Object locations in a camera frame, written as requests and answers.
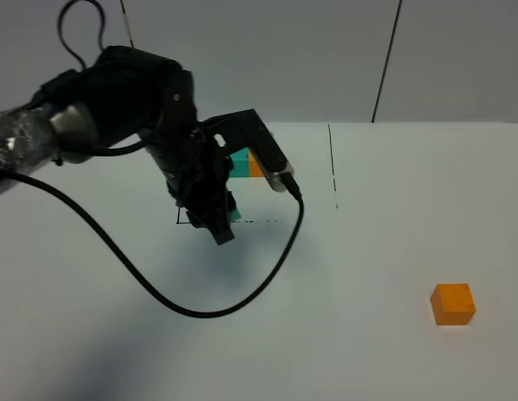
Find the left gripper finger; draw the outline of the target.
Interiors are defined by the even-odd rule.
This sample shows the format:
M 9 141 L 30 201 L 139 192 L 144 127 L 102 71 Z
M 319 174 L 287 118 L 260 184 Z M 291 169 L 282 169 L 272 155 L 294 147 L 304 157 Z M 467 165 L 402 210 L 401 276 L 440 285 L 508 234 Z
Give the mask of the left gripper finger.
M 203 221 L 203 213 L 202 213 L 202 211 L 198 211 L 196 209 L 187 210 L 186 214 L 188 216 L 189 222 L 195 228 L 204 228 L 205 227 L 205 224 L 204 224 L 204 221 Z
M 231 229 L 236 202 L 229 190 L 209 200 L 200 211 L 200 222 L 213 236 L 217 245 L 223 245 L 235 238 Z

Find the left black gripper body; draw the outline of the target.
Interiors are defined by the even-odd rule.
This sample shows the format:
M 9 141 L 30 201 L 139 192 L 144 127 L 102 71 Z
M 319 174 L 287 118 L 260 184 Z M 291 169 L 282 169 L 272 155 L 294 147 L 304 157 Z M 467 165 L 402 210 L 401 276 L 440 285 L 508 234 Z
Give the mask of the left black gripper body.
M 163 174 L 176 204 L 195 217 L 220 212 L 230 217 L 234 200 L 226 182 L 231 162 L 205 125 L 191 129 L 147 130 L 146 150 Z

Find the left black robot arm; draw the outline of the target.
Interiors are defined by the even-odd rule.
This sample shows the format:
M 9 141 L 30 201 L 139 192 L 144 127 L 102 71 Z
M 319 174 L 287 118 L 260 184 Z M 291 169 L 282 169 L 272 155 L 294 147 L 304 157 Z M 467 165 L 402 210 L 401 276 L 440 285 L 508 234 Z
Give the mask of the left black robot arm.
M 120 142 L 139 141 L 129 149 Z M 176 204 L 216 243 L 232 240 L 229 160 L 197 119 L 192 74 L 174 60 L 124 46 L 91 68 L 43 84 L 24 106 L 0 113 L 0 169 L 29 175 L 59 157 L 82 163 L 146 150 Z

